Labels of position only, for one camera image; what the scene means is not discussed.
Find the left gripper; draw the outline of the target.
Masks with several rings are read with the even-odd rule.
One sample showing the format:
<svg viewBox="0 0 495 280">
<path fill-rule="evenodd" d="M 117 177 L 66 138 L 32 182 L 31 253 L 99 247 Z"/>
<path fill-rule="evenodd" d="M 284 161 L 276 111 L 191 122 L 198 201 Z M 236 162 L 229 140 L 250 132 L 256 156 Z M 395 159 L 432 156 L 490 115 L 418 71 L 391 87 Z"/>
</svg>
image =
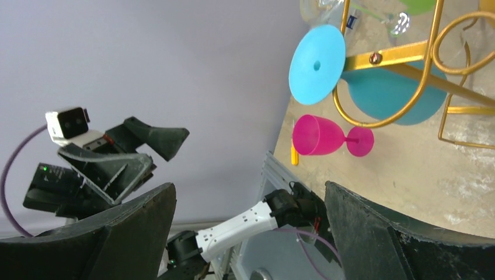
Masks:
<svg viewBox="0 0 495 280">
<path fill-rule="evenodd" d="M 84 219 L 120 204 L 152 177 L 156 166 L 149 155 L 125 153 L 103 138 L 94 150 L 59 148 L 57 155 L 68 167 L 40 163 L 23 206 Z"/>
</svg>

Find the orange wine glass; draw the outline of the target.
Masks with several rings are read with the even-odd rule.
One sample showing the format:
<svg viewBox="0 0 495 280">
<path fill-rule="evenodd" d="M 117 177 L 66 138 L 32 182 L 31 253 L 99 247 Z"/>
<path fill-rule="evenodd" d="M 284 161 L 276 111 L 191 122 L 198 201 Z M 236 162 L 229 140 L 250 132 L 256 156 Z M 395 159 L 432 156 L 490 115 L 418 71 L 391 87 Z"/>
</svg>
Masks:
<svg viewBox="0 0 495 280">
<path fill-rule="evenodd" d="M 494 14 L 495 0 L 479 0 L 479 11 Z"/>
</svg>

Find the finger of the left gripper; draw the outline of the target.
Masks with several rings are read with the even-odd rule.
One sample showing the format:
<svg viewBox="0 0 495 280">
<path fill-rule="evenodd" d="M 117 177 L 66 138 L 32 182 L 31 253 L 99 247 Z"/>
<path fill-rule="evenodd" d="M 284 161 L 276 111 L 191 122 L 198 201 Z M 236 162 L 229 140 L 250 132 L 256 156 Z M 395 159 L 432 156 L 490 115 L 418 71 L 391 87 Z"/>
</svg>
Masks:
<svg viewBox="0 0 495 280">
<path fill-rule="evenodd" d="M 105 138 L 125 153 L 135 153 L 140 146 L 148 145 L 167 162 L 176 156 L 189 135 L 186 128 L 154 127 L 136 117 L 105 132 Z"/>
</svg>

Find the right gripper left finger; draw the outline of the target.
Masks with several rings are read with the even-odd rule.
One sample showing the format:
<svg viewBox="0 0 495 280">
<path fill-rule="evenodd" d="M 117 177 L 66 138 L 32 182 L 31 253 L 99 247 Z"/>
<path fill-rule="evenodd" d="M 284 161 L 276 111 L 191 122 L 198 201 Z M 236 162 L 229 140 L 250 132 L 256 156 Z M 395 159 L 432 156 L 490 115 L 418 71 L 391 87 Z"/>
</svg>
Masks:
<svg viewBox="0 0 495 280">
<path fill-rule="evenodd" d="M 33 237 L 1 240 L 2 279 L 156 279 L 176 209 L 162 184 Z"/>
</svg>

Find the pink wine glass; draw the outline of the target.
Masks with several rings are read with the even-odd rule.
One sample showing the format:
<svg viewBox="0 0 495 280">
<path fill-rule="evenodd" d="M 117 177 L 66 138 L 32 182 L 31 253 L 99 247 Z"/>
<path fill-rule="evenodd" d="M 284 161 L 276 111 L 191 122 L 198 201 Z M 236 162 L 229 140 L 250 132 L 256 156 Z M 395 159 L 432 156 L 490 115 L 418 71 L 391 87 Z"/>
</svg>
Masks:
<svg viewBox="0 0 495 280">
<path fill-rule="evenodd" d="M 292 144 L 299 155 L 329 155 L 345 145 L 355 157 L 367 156 L 375 138 L 368 128 L 352 127 L 347 134 L 334 121 L 306 114 L 301 116 L 292 131 Z"/>
</svg>

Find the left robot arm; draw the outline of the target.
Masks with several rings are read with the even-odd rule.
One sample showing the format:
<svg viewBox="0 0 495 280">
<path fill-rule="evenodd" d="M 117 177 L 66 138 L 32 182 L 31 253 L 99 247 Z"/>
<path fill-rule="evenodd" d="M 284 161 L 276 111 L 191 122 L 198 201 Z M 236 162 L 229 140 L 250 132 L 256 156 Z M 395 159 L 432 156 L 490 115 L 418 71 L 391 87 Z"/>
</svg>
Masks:
<svg viewBox="0 0 495 280">
<path fill-rule="evenodd" d="M 170 161 L 189 135 L 185 128 L 160 128 L 135 117 L 106 132 L 88 128 L 77 118 L 76 130 L 58 135 L 57 121 L 47 123 L 58 155 L 68 167 L 41 163 L 25 195 L 29 209 L 52 212 L 63 218 L 84 219 L 121 204 L 151 177 L 156 166 L 150 156 L 137 153 L 148 145 Z M 317 226 L 326 217 L 323 201 L 301 183 L 265 195 L 247 211 L 219 225 L 187 230 L 172 237 L 170 258 L 163 279 L 195 275 L 220 252 L 269 230 L 286 225 Z"/>
</svg>

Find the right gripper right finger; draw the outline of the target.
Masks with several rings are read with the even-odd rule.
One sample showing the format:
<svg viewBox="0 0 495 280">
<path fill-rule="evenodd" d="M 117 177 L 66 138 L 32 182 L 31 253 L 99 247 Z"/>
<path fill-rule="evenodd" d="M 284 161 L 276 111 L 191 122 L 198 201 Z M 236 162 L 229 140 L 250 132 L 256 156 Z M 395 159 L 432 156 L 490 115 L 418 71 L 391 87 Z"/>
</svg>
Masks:
<svg viewBox="0 0 495 280">
<path fill-rule="evenodd" d="M 346 279 L 494 279 L 494 239 L 449 230 L 325 183 Z"/>
</svg>

